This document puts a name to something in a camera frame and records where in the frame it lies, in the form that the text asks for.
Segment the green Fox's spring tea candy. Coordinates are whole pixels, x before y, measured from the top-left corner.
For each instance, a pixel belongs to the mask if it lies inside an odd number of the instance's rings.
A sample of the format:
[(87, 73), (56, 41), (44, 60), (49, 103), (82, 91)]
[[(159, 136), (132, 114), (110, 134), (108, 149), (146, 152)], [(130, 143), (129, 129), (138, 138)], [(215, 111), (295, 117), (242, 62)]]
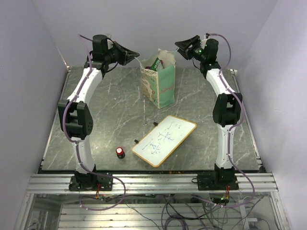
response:
[(150, 70), (159, 71), (161, 69), (163, 69), (163, 63), (161, 59), (157, 57), (155, 61), (153, 62), (153, 64), (151, 65)]

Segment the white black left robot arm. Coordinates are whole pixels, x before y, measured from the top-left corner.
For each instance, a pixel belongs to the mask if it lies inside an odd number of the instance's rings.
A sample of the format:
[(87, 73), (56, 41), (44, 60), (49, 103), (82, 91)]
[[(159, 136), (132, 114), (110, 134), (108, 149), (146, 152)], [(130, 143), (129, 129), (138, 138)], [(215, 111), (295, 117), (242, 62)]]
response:
[(89, 102), (98, 84), (111, 71), (110, 64), (125, 66), (139, 56), (106, 35), (97, 34), (90, 39), (92, 49), (87, 50), (82, 77), (73, 93), (58, 102), (61, 130), (73, 146), (76, 169), (71, 177), (70, 191), (110, 191), (114, 177), (99, 174), (92, 158), (90, 134), (94, 121)]

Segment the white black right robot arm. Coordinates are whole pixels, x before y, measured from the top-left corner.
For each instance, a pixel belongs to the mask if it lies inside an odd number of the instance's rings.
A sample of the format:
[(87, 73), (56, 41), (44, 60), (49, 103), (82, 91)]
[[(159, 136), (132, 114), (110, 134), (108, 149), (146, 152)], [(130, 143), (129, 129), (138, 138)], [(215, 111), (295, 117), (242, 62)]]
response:
[(213, 108), (213, 121), (218, 129), (218, 153), (212, 171), (197, 175), (194, 183), (200, 191), (238, 189), (233, 162), (233, 140), (236, 125), (241, 117), (242, 94), (235, 92), (223, 76), (217, 61), (216, 39), (198, 35), (188, 40), (177, 41), (178, 53), (186, 60), (197, 60), (200, 72), (212, 86), (217, 98)]

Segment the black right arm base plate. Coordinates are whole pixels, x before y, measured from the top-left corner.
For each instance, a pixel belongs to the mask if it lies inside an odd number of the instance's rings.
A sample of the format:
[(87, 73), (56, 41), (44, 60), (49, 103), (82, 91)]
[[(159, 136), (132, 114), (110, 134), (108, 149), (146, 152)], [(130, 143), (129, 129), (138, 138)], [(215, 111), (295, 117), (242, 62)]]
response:
[(229, 187), (229, 190), (239, 189), (239, 185), (236, 183), (236, 179), (223, 181), (222, 179), (216, 178), (216, 176), (213, 174), (198, 174), (196, 179), (199, 191), (225, 191), (227, 186)]

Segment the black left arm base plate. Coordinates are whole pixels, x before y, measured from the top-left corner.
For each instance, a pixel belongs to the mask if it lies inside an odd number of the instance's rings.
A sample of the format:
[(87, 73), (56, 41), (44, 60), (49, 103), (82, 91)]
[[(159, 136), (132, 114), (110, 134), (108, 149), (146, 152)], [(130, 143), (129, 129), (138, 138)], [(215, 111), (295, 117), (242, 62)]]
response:
[(107, 174), (97, 176), (91, 173), (75, 172), (71, 177), (69, 184), (69, 191), (111, 191), (113, 186), (113, 178), (108, 177)]

